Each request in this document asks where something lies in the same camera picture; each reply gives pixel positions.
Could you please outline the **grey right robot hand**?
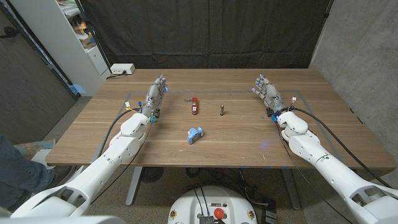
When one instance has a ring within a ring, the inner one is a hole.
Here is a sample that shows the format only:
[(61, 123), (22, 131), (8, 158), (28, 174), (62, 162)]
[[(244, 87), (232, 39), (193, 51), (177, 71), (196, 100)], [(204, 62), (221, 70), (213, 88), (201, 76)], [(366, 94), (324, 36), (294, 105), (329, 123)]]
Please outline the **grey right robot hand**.
[(256, 78), (255, 87), (252, 88), (252, 91), (265, 104), (268, 116), (277, 116), (287, 111), (287, 107), (284, 105), (280, 93), (263, 74), (260, 74)]

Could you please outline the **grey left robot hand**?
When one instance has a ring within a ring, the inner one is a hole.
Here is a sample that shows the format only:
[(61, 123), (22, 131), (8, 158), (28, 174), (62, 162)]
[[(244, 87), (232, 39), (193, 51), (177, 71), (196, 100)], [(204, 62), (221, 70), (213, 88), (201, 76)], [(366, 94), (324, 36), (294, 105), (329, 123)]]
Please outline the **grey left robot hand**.
[(164, 74), (161, 73), (149, 87), (141, 109), (141, 113), (148, 118), (152, 116), (153, 112), (160, 108), (164, 95), (168, 91), (166, 82)]

